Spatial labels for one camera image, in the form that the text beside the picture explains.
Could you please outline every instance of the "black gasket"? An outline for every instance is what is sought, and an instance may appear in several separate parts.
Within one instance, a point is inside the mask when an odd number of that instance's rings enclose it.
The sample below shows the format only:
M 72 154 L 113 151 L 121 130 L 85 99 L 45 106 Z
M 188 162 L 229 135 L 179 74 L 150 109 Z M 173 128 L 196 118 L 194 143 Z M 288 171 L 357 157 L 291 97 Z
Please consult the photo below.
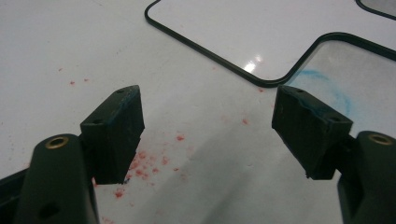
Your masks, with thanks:
M 204 54 L 206 57 L 212 59 L 216 63 L 223 65 L 224 67 L 226 67 L 229 70 L 236 73 L 238 76 L 246 79 L 247 81 L 249 81 L 259 87 L 274 88 L 274 87 L 277 87 L 278 85 L 286 83 L 293 76 L 293 74 L 295 74 L 298 71 L 298 69 L 302 65 L 304 65 L 305 61 L 310 57 L 310 55 L 313 52 L 315 52 L 315 49 L 321 43 L 326 42 L 326 41 L 337 40 L 337 41 L 347 42 L 350 45 L 356 46 L 361 49 L 366 49 L 368 51 L 371 51 L 372 53 L 375 53 L 375 54 L 378 54 L 385 58 L 388 58 L 390 60 L 396 61 L 396 51 L 395 50 L 388 49 L 386 47 L 383 47 L 381 45 L 378 45 L 374 42 L 360 38 L 355 35 L 351 35 L 351 34 L 347 34 L 347 33 L 337 33 L 337 32 L 328 33 L 328 34 L 320 36 L 311 45 L 311 47 L 309 47 L 309 49 L 303 54 L 303 56 L 297 61 L 297 63 L 289 70 L 289 72 L 285 76 L 283 76 L 279 79 L 266 80 L 266 79 L 262 79 L 262 78 L 252 75 L 251 73 L 243 70 L 239 66 L 223 59 L 222 57 L 220 57 L 219 55 L 210 51 L 209 49 L 202 47 L 201 45 L 191 41 L 187 37 L 169 29 L 168 27 L 166 27 L 166 26 L 160 24 L 159 22 L 153 20 L 152 18 L 150 18 L 149 10 L 159 2 L 161 2 L 161 0 L 156 0 L 155 2 L 151 3 L 145 10 L 145 17 L 149 24 L 151 24 L 154 27 L 158 28 L 159 30 L 165 32 L 166 34 L 172 36 L 173 38 L 177 39 L 178 41 L 186 44 L 187 46 L 191 47 L 192 49 L 195 49 L 196 51 Z
M 361 0 L 356 0 L 356 3 L 358 4 L 359 7 L 363 8 L 364 10 L 366 10 L 368 12 L 371 12 L 371 13 L 374 13 L 376 15 L 383 16 L 383 17 L 386 17 L 386 18 L 389 18 L 391 20 L 395 20 L 396 21 L 396 16 L 392 16 L 392 15 L 390 15 L 388 13 L 385 13 L 385 12 L 378 11 L 378 10 L 375 10 L 373 8 L 367 7 L 366 5 L 363 4 L 363 2 Z

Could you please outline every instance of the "black plastic part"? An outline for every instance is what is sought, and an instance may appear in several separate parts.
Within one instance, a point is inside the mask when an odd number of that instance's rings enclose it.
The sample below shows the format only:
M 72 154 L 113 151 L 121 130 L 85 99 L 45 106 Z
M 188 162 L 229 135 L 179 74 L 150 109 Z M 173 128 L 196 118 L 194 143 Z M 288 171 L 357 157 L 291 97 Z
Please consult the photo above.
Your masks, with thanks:
M 145 128 L 139 87 L 112 93 L 80 127 L 96 183 L 122 184 Z
M 376 14 L 378 16 L 383 16 L 383 17 L 386 17 L 388 19 L 396 21 L 396 17 L 395 16 L 390 15 L 390 14 L 385 13 L 385 12 L 382 12 L 382 11 L 375 10 L 373 8 L 370 8 L 370 7 L 367 7 L 366 5 L 363 4 L 363 2 L 361 0 L 356 0 L 356 3 L 358 4 L 359 7 L 363 8 L 364 10 L 366 10 L 368 12 L 371 12 L 371 13 L 374 13 L 374 14 Z
M 297 63 L 289 70 L 289 72 L 287 74 L 285 74 L 285 76 L 283 76 L 279 79 L 266 80 L 266 79 L 262 79 L 262 78 L 252 75 L 251 73 L 245 71 L 241 67 L 220 57 L 218 54 L 215 54 L 214 52 L 210 51 L 209 49 L 202 47 L 201 45 L 191 41 L 187 37 L 175 32 L 175 31 L 171 30 L 170 28 L 153 20 L 149 16 L 149 10 L 159 2 L 161 2 L 161 0 L 157 0 L 153 3 L 151 3 L 145 10 L 145 17 L 149 24 L 151 24 L 152 26 L 156 27 L 157 29 L 165 32 L 166 34 L 172 36 L 173 38 L 182 42 L 183 44 L 191 47 L 192 49 L 195 49 L 196 51 L 204 54 L 206 57 L 210 58 L 211 60 L 215 61 L 216 63 L 221 64 L 222 66 L 230 69 L 232 72 L 236 73 L 238 76 L 246 79 L 247 81 L 253 83 L 254 85 L 264 87 L 264 88 L 274 88 L 274 87 L 277 87 L 278 85 L 284 84 L 287 81 L 289 81 L 289 79 L 291 79 L 291 77 L 294 74 L 296 74 L 296 72 L 300 69 L 300 67 L 304 65 L 305 61 L 310 58 L 311 54 L 313 54 L 315 52 L 317 47 L 321 43 L 326 42 L 326 41 L 334 41 L 334 40 L 343 41 L 350 45 L 356 46 L 361 49 L 366 49 L 368 51 L 371 51 L 372 53 L 375 53 L 382 57 L 396 61 L 396 51 L 395 50 L 385 48 L 381 45 L 378 45 L 374 42 L 360 38 L 355 35 L 334 32 L 334 33 L 328 33 L 328 34 L 320 36 L 311 45 L 311 47 L 309 47 L 309 49 L 303 54 L 303 56 L 297 61 Z
M 35 147 L 14 223 L 99 223 L 79 138 L 61 134 Z
M 333 147 L 348 139 L 352 123 L 306 91 L 277 89 L 272 127 L 312 179 L 332 179 Z
M 396 223 L 396 141 L 382 133 L 361 132 L 353 160 L 358 181 L 338 183 L 344 223 Z
M 0 181 L 1 223 L 12 223 L 14 221 L 26 173 L 27 169 L 19 171 L 14 175 L 10 175 Z

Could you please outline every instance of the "black border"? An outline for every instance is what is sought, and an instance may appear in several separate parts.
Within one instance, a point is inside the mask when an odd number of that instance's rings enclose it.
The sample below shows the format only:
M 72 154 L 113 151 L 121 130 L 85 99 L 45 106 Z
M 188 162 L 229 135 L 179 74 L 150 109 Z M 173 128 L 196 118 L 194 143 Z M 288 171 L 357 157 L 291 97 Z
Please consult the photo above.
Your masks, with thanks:
M 386 17 L 388 19 L 396 21 L 396 17 L 395 16 L 392 16 L 392 15 L 387 14 L 385 12 L 378 11 L 378 10 L 375 10 L 373 8 L 367 7 L 366 5 L 363 4 L 363 2 L 361 0 L 356 0 L 356 4 L 358 4 L 359 7 L 363 8 L 364 10 L 366 10 L 368 12 L 371 12 L 371 13 L 374 13 L 376 15 L 383 16 L 383 17 Z
M 187 46 L 191 47 L 192 49 L 195 49 L 196 51 L 204 54 L 206 57 L 212 59 L 216 63 L 223 65 L 224 67 L 226 67 L 229 70 L 236 73 L 238 76 L 246 79 L 247 81 L 249 81 L 259 87 L 275 88 L 278 85 L 286 83 L 293 76 L 293 74 L 295 74 L 298 71 L 298 69 L 305 63 L 305 61 L 310 57 L 310 55 L 315 51 L 315 49 L 321 43 L 326 42 L 326 41 L 337 40 L 337 41 L 347 42 L 348 44 L 351 44 L 358 48 L 366 49 L 368 51 L 371 51 L 375 54 L 378 54 L 378 55 L 388 58 L 390 60 L 396 61 L 396 51 L 395 50 L 385 48 L 384 46 L 378 45 L 374 42 L 360 38 L 355 35 L 335 32 L 335 33 L 328 33 L 328 34 L 320 36 L 311 45 L 311 47 L 309 47 L 309 49 L 303 54 L 303 56 L 297 61 L 297 63 L 289 70 L 289 72 L 285 76 L 283 76 L 279 79 L 275 79 L 275 80 L 261 79 L 259 77 L 252 75 L 251 73 L 243 70 L 239 66 L 221 58 L 219 55 L 213 53 L 209 49 L 206 49 L 206 48 L 198 45 L 197 43 L 191 41 L 190 39 L 186 38 L 185 36 L 180 35 L 179 33 L 169 29 L 168 27 L 166 27 L 166 26 L 160 24 L 159 22 L 153 20 L 152 18 L 150 18 L 149 10 L 159 2 L 161 2 L 161 0 L 156 0 L 155 2 L 151 3 L 145 10 L 145 17 L 149 24 L 151 24 L 152 26 L 156 27 L 157 29 L 165 32 L 166 34 L 172 36 L 173 38 L 177 39 L 178 41 L 186 44 Z

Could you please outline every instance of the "blue stain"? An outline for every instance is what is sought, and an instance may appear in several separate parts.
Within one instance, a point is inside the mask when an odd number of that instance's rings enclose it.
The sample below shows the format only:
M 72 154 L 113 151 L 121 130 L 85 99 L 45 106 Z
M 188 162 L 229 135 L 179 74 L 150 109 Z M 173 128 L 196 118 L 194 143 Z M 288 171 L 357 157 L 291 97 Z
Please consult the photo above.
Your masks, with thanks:
M 288 86 L 308 91 L 335 110 L 349 116 L 351 101 L 333 80 L 316 70 L 302 70 L 286 83 Z

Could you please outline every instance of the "black rubber seal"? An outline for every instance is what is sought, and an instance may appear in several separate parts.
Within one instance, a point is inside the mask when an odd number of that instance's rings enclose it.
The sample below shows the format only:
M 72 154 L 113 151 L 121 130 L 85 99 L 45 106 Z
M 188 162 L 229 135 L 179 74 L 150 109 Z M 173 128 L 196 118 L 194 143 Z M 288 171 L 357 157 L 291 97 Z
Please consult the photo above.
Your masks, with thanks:
M 388 19 L 396 21 L 396 17 L 395 16 L 392 16 L 392 15 L 390 15 L 388 13 L 385 13 L 385 12 L 378 11 L 378 10 L 375 10 L 373 8 L 367 7 L 366 5 L 363 4 L 363 2 L 361 0 L 356 0 L 356 3 L 358 4 L 359 7 L 363 8 L 364 10 L 366 10 L 368 12 L 371 12 L 371 13 L 374 13 L 374 14 L 376 14 L 378 16 L 383 16 L 383 17 L 386 17 Z
M 279 79 L 274 79 L 274 80 L 266 80 L 262 79 L 259 77 L 256 77 L 252 75 L 251 73 L 243 70 L 239 66 L 223 59 L 219 55 L 215 54 L 214 52 L 210 51 L 209 49 L 206 49 L 202 47 L 201 45 L 191 41 L 190 39 L 186 38 L 185 36 L 169 29 L 168 27 L 160 24 L 159 22 L 153 20 L 149 16 L 149 10 L 156 5 L 157 3 L 161 2 L 161 0 L 157 0 L 153 3 L 151 3 L 145 10 L 145 17 L 146 20 L 149 24 L 153 25 L 154 27 L 158 28 L 159 30 L 165 32 L 166 34 L 172 36 L 173 38 L 177 39 L 178 41 L 186 44 L 187 46 L 191 47 L 192 49 L 195 49 L 196 51 L 204 54 L 206 57 L 212 59 L 216 63 L 219 63 L 223 65 L 224 67 L 228 68 L 229 70 L 233 71 L 236 73 L 238 76 L 246 79 L 247 81 L 253 83 L 256 86 L 259 87 L 264 87 L 264 88 L 275 88 L 278 85 L 286 83 L 292 76 L 295 74 L 299 68 L 304 65 L 305 61 L 310 57 L 310 55 L 315 52 L 315 49 L 323 42 L 326 41 L 343 41 L 347 42 L 348 44 L 351 44 L 353 46 L 356 46 L 361 49 L 366 49 L 368 51 L 371 51 L 375 54 L 378 54 L 380 56 L 383 56 L 385 58 L 391 59 L 393 61 L 396 61 L 396 51 L 392 49 L 385 48 L 381 45 L 378 45 L 374 42 L 371 42 L 369 40 L 360 38 L 355 35 L 347 34 L 347 33 L 328 33 L 325 35 L 320 36 L 312 45 L 309 47 L 309 49 L 303 54 L 303 56 L 297 61 L 297 63 L 289 70 L 289 72 L 279 78 Z

